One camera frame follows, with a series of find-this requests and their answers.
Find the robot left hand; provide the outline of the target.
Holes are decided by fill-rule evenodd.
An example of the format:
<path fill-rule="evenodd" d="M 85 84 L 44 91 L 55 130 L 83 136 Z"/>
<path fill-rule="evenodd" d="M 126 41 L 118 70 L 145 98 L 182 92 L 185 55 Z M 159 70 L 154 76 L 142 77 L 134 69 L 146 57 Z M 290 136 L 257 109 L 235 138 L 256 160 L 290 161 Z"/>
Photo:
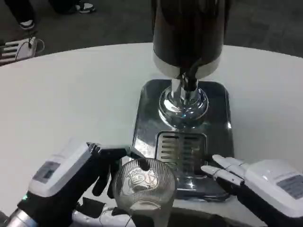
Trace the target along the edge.
<path fill-rule="evenodd" d="M 103 147 L 92 142 L 69 143 L 34 174 L 18 209 L 39 227 L 67 227 L 84 192 L 93 186 L 100 196 L 112 185 L 123 157 L 144 158 L 133 146 Z"/>

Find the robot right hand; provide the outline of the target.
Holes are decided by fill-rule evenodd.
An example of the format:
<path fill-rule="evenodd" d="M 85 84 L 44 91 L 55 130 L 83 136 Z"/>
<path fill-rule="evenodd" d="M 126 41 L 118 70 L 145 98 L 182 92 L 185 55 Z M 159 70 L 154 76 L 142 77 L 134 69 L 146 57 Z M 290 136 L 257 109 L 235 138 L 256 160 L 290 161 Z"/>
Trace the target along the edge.
<path fill-rule="evenodd" d="M 303 225 L 303 174 L 279 159 L 253 164 L 212 155 L 201 170 L 269 227 Z"/>

